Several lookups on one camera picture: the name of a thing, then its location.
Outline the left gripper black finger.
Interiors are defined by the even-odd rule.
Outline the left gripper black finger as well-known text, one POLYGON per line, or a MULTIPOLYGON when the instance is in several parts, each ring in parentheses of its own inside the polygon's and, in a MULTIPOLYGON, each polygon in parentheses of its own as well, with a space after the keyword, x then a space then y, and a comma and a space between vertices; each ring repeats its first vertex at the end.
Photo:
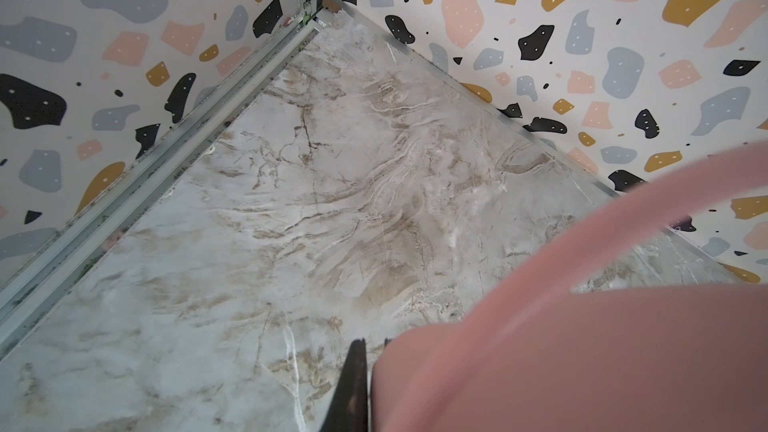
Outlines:
POLYGON ((364 339, 356 339, 350 344, 320 431, 368 431, 368 367, 364 339))

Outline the pink headphones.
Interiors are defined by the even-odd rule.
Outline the pink headphones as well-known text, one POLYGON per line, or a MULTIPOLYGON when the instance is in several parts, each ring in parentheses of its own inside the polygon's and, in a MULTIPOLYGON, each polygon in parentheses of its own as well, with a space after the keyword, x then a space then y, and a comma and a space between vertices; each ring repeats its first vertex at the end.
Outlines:
POLYGON ((373 428, 765 430, 765 287, 576 287, 663 227, 766 183, 757 142, 613 200, 460 322, 393 340, 373 370, 373 428))

